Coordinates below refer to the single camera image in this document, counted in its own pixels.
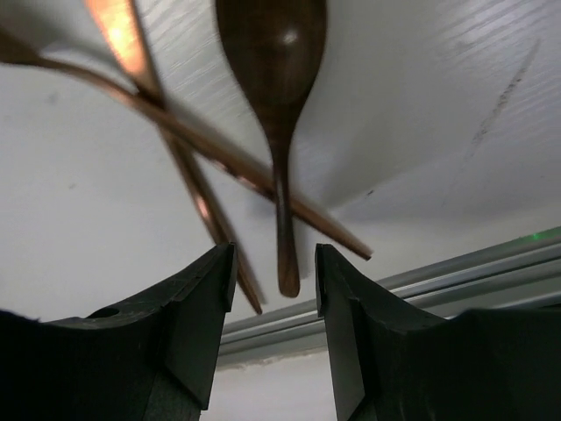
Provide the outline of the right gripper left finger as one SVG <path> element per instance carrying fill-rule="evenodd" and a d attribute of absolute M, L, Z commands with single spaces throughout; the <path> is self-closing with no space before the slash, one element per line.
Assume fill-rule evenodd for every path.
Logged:
<path fill-rule="evenodd" d="M 86 318 L 1 314 L 4 420 L 197 420 L 209 407 L 237 249 Z"/>

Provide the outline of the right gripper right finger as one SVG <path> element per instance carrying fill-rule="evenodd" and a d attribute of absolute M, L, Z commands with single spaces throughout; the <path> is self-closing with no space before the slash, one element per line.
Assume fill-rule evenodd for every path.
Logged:
<path fill-rule="evenodd" d="M 468 310 L 445 319 L 371 281 L 334 246 L 316 248 L 341 420 L 557 420 L 558 310 Z"/>

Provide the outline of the copper spoon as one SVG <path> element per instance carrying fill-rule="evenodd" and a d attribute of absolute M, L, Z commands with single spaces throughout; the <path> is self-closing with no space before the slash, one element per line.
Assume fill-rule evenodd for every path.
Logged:
<path fill-rule="evenodd" d="M 288 161 L 295 127 L 315 83 L 326 42 L 324 1 L 217 1 L 220 40 L 266 136 L 273 165 L 280 293 L 301 282 L 295 249 Z"/>

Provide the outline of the copper fork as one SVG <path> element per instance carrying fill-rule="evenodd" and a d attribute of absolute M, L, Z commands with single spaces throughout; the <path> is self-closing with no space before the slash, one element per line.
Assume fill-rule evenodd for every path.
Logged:
<path fill-rule="evenodd" d="M 113 97 L 124 107 L 136 111 L 153 124 L 167 129 L 179 139 L 183 146 L 191 146 L 197 153 L 212 162 L 215 167 L 230 174 L 248 189 L 254 190 L 272 203 L 276 201 L 271 172 L 245 151 L 234 146 L 226 146 L 205 135 L 202 131 L 183 124 L 172 113 L 163 110 L 140 95 L 130 92 L 109 77 L 71 62 L 47 58 L 5 28 L 1 29 L 1 62 L 5 65 L 58 71 L 93 85 L 105 95 Z M 330 215 L 322 213 L 311 203 L 305 202 L 296 195 L 292 195 L 288 202 L 292 216 L 299 218 L 362 259 L 370 260 L 372 258 L 372 248 Z"/>

